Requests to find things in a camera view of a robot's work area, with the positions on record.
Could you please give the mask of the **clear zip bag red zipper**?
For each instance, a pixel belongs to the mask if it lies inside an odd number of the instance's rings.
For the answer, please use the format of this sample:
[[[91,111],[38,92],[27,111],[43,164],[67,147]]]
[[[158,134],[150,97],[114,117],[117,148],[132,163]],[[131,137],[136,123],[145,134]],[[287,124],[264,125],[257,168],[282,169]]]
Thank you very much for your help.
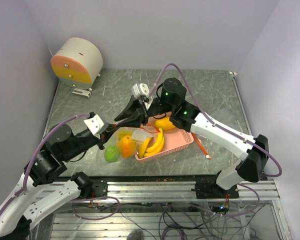
[[[132,157],[142,159],[150,147],[151,140],[160,133],[153,125],[139,128],[121,127],[104,144],[103,159],[107,163],[115,163]]]

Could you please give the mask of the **yellow toy mango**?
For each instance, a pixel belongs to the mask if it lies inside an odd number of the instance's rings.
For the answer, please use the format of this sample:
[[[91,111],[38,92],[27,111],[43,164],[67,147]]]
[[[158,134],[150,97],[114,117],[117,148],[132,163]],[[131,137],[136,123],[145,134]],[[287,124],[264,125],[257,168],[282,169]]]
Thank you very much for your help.
[[[118,149],[123,158],[130,158],[135,154],[136,144],[131,136],[125,136],[119,140]]]

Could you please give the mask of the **green round toy fruit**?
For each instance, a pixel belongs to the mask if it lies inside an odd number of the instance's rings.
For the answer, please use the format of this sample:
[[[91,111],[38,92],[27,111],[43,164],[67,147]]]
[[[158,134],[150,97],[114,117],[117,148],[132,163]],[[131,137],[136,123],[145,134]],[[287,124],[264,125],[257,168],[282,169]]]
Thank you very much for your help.
[[[120,158],[120,152],[117,146],[108,146],[104,150],[104,159],[109,163],[117,162]]]

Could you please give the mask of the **yellow toy banana bunch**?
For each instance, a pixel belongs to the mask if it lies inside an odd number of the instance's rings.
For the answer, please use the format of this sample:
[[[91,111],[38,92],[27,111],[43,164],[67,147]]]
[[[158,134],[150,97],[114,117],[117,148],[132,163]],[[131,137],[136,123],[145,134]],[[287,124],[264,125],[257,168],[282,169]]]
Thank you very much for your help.
[[[151,146],[149,146],[149,143],[151,142],[152,138],[148,137],[138,148],[137,156],[139,159],[151,157],[162,152],[165,146],[164,130],[162,127],[160,127],[158,130],[159,132],[157,134],[156,140]]]

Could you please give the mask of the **pink plastic basket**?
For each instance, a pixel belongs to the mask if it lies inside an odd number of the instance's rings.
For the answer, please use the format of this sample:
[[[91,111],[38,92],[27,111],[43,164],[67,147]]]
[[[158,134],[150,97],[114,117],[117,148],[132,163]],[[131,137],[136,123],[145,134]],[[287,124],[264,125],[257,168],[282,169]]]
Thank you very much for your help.
[[[173,128],[163,132],[165,137],[165,144],[161,152],[152,156],[139,158],[138,154],[134,155],[139,163],[145,163],[156,158],[160,158],[178,151],[184,150],[194,142],[194,138],[190,132],[183,129]]]

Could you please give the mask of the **yellow starfruit slice toy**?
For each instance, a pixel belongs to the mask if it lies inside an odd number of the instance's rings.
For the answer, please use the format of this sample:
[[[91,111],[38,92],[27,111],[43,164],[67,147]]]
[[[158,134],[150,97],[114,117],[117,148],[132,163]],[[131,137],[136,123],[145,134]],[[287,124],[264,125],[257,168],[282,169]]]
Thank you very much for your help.
[[[124,138],[125,136],[129,136],[131,137],[133,134],[133,130],[129,130],[129,129],[120,129],[116,132],[117,134],[117,139],[120,141],[122,138]]]

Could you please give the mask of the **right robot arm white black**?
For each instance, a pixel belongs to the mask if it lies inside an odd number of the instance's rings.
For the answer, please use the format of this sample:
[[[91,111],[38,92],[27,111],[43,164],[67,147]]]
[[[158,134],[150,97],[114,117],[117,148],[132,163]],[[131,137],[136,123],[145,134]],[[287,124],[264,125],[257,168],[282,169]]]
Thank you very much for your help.
[[[118,127],[136,127],[148,123],[150,117],[169,113],[169,121],[178,129],[190,132],[219,144],[238,157],[238,162],[219,171],[210,184],[210,192],[216,198],[228,190],[248,181],[257,183],[268,161],[265,151],[268,139],[260,134],[247,135],[202,113],[197,106],[186,101],[186,88],[177,78],[168,78],[158,89],[160,96],[150,98],[146,84],[136,83],[133,95],[124,110],[114,119]]]

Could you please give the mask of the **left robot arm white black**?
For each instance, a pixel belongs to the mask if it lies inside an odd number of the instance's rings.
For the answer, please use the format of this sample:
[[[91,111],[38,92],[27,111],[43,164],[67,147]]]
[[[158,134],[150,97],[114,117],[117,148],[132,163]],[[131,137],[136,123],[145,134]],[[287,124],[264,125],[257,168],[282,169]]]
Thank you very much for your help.
[[[77,172],[64,186],[39,201],[35,199],[63,172],[66,163],[84,155],[93,146],[104,144],[117,130],[114,124],[97,129],[96,137],[86,129],[73,135],[64,121],[55,125],[42,139],[33,157],[24,168],[19,182],[0,206],[0,240],[24,240],[46,216],[71,200],[106,199],[105,184],[94,183],[84,172]]]

